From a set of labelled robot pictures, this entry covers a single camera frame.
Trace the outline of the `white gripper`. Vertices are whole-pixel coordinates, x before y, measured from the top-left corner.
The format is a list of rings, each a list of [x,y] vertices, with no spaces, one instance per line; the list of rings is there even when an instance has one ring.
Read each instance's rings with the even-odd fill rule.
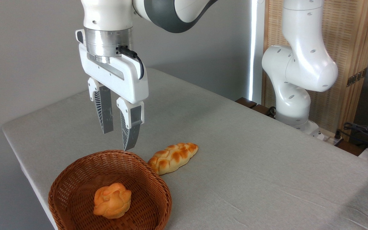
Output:
[[[94,102],[104,134],[112,132],[113,116],[111,91],[121,96],[117,99],[120,110],[124,151],[135,147],[140,126],[144,123],[144,101],[149,96],[149,83],[145,67],[124,54],[100,60],[87,51],[83,30],[76,31],[83,70],[90,76],[89,97]]]

